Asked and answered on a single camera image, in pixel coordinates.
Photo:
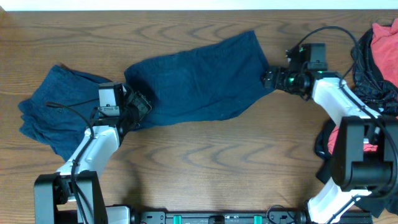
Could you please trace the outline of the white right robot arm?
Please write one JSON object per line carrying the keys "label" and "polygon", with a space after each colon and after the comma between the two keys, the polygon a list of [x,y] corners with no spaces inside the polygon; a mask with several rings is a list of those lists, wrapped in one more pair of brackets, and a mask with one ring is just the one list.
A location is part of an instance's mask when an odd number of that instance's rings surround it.
{"label": "white right robot arm", "polygon": [[307,204],[301,223],[337,223],[358,200],[397,192],[397,120],[366,106],[338,72],[270,67],[265,88],[320,105],[338,127],[331,177]]}

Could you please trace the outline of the dark navy shorts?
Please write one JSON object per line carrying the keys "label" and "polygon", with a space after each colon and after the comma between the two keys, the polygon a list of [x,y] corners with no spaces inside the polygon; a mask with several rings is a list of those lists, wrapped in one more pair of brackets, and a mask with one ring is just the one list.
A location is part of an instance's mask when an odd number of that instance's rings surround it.
{"label": "dark navy shorts", "polygon": [[141,128],[239,116],[271,93],[269,64],[254,31],[217,44],[149,58],[128,67],[126,82],[152,103]]}

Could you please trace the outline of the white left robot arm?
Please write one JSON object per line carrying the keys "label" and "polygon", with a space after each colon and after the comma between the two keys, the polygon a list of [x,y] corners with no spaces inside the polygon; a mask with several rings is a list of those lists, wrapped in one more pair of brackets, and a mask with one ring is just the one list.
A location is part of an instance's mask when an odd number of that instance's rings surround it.
{"label": "white left robot arm", "polygon": [[85,119],[85,136],[71,158],[34,183],[36,223],[139,223],[128,205],[106,206],[99,178],[125,135],[139,126],[152,105],[126,83],[99,85],[99,106]]}

